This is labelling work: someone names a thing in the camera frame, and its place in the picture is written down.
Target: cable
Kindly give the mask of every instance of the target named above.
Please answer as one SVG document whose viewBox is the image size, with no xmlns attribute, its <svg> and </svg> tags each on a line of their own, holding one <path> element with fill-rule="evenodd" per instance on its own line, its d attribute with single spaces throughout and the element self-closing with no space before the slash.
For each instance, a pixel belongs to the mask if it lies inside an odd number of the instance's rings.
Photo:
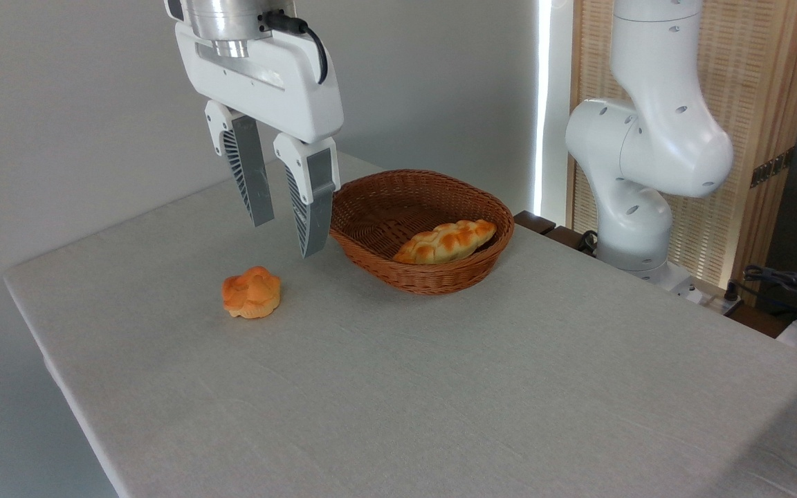
<svg viewBox="0 0 797 498">
<path fill-rule="evenodd" d="M 303 31 L 313 39 L 315 47 L 319 50 L 319 66 L 322 67 L 322 75 L 319 76 L 319 85 L 321 85 L 325 82 L 325 78 L 328 77 L 328 57 L 325 55 L 325 46 L 322 44 L 319 35 L 317 35 L 312 28 L 305 26 Z"/>
<path fill-rule="evenodd" d="M 322 39 L 319 38 L 319 35 L 312 31 L 312 28 L 309 28 L 306 21 L 300 18 L 292 18 L 284 12 L 267 12 L 262 18 L 270 29 L 284 31 L 292 35 L 309 35 L 313 39 L 315 48 L 319 52 L 319 67 L 322 67 L 322 73 L 319 75 L 319 85 L 325 82 L 328 77 L 328 55 L 325 53 L 325 45 L 322 44 Z"/>
<path fill-rule="evenodd" d="M 595 246 L 598 243 L 598 232 L 595 230 L 586 230 L 583 236 L 580 237 L 580 242 L 576 245 L 578 251 L 588 250 L 595 253 Z"/>
<path fill-rule="evenodd" d="M 739 282 L 737 280 L 731 280 L 731 283 L 735 284 L 735 286 L 737 286 L 738 289 L 744 290 L 747 293 L 753 294 L 753 296 L 761 297 L 762 299 L 765 299 L 769 303 L 772 303 L 772 304 L 777 305 L 777 306 L 783 306 L 783 308 L 788 308 L 788 309 L 797 311 L 797 305 L 794 305 L 794 304 L 791 304 L 791 303 L 787 303 L 787 302 L 781 302 L 781 300 L 774 299 L 774 297 L 768 296 L 765 293 L 759 293 L 758 290 L 751 289 L 749 287 L 743 286 L 743 283 L 741 283 L 741 282 Z"/>
</svg>

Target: brown woven basket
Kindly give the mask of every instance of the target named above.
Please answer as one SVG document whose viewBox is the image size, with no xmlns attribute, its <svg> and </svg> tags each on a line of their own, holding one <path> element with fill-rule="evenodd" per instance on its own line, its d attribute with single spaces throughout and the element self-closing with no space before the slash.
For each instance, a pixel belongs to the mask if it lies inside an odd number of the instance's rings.
<svg viewBox="0 0 797 498">
<path fill-rule="evenodd" d="M 398 264 L 392 256 L 421 231 L 458 220 L 487 220 L 497 233 L 449 264 Z M 346 183 L 334 196 L 331 236 L 352 262 L 396 289 L 447 294 L 474 286 L 512 237 L 512 212 L 495 196 L 445 174 L 400 169 Z"/>
</svg>

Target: bread roll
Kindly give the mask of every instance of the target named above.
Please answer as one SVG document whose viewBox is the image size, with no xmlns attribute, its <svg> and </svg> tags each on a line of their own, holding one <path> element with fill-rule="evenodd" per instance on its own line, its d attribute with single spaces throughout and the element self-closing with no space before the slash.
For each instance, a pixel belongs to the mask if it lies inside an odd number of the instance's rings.
<svg viewBox="0 0 797 498">
<path fill-rule="evenodd" d="M 279 306 L 282 280 L 263 267 L 254 267 L 223 281 L 223 309 L 231 316 L 263 318 Z"/>
<path fill-rule="evenodd" d="M 398 250 L 392 261 L 400 264 L 446 264 L 474 253 L 497 232 L 490 221 L 460 220 L 418 233 Z"/>
</svg>

